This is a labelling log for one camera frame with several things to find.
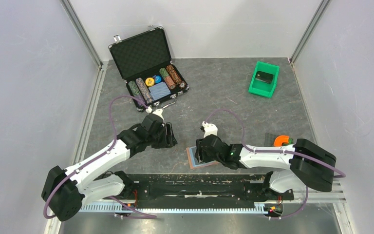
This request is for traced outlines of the tan leather card holder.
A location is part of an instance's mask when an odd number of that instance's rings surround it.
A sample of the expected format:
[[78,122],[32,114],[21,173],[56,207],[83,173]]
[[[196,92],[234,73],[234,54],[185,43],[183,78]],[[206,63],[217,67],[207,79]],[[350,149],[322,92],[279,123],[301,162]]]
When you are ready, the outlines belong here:
[[190,169],[198,169],[198,168],[203,168],[203,167],[208,167],[208,166],[219,164],[217,161],[199,162],[194,156],[196,153],[196,146],[187,147],[186,153],[187,153]]

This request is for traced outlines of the black credit card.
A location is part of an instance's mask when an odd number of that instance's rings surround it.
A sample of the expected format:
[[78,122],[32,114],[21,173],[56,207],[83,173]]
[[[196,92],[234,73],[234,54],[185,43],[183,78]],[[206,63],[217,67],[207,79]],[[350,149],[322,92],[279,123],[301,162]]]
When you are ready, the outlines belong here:
[[274,80],[274,75],[263,71],[257,71],[255,78],[261,82],[270,84]]

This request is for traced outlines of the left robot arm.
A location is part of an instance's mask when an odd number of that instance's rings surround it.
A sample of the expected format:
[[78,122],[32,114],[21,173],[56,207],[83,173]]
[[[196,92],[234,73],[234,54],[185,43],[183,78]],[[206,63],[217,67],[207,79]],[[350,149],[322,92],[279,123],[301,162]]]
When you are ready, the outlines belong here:
[[129,198],[133,181],[124,173],[101,175],[147,147],[171,148],[177,144],[170,122],[161,114],[147,115],[141,123],[121,131],[103,149],[75,165],[62,169],[53,167],[46,177],[41,193],[45,201],[44,217],[66,221],[85,205],[110,196]]

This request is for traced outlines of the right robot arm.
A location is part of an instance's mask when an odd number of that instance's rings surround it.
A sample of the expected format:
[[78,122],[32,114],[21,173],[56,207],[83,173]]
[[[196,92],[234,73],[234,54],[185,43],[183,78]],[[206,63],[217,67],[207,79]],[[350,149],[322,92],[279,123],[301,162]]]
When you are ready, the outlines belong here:
[[195,157],[202,162],[217,161],[232,170],[272,168],[262,185],[262,194],[268,199],[300,186],[330,192],[337,160],[330,152],[303,138],[281,147],[255,147],[227,144],[216,135],[196,141]]

